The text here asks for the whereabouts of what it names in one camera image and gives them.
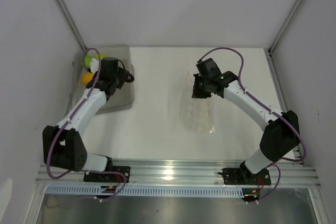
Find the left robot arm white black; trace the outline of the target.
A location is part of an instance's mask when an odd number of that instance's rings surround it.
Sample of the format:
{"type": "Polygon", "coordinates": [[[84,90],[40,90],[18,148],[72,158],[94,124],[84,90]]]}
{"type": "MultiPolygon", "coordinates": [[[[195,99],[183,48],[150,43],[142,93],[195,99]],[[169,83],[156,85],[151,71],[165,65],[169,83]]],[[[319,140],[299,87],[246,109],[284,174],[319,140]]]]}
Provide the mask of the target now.
{"type": "Polygon", "coordinates": [[[89,153],[82,136],[100,108],[124,84],[132,83],[134,76],[121,60],[112,57],[92,59],[89,69],[93,77],[75,107],[57,125],[48,125],[43,130],[44,163],[52,179],[58,177],[51,173],[51,167],[62,168],[66,173],[95,172],[102,182],[114,176],[112,158],[89,153]]]}

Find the clear zip top bag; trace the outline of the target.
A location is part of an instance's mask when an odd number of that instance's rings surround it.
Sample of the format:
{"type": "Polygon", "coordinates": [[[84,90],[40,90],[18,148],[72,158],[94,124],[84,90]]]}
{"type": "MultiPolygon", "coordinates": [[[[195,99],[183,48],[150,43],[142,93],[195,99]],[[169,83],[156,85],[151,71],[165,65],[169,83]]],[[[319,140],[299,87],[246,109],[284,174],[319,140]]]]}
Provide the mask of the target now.
{"type": "Polygon", "coordinates": [[[180,88],[179,117],[184,127],[202,134],[215,132],[214,99],[192,98],[194,78],[187,71],[180,88]]]}

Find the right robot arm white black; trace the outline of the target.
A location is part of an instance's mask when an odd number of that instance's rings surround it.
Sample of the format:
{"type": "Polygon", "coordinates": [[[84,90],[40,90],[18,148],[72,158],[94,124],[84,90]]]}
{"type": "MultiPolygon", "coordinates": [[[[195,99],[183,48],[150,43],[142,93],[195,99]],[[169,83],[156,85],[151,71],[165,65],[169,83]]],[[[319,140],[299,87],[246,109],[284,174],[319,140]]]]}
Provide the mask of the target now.
{"type": "Polygon", "coordinates": [[[259,173],[278,162],[299,145],[298,117],[293,111],[283,112],[262,103],[247,91],[239,76],[231,71],[221,72],[212,59],[198,61],[194,75],[192,97],[207,99],[217,95],[245,112],[262,130],[259,149],[239,166],[240,179],[251,184],[259,173]]]}

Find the orange toy lemon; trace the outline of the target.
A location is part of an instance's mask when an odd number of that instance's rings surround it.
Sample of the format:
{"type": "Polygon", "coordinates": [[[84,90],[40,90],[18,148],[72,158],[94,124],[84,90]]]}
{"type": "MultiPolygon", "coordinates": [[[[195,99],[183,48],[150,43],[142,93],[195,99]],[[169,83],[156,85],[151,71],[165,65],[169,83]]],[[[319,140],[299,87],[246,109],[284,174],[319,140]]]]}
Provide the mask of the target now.
{"type": "Polygon", "coordinates": [[[87,72],[83,74],[83,76],[81,77],[82,84],[86,86],[92,80],[93,77],[94,77],[94,74],[91,72],[87,72]]]}

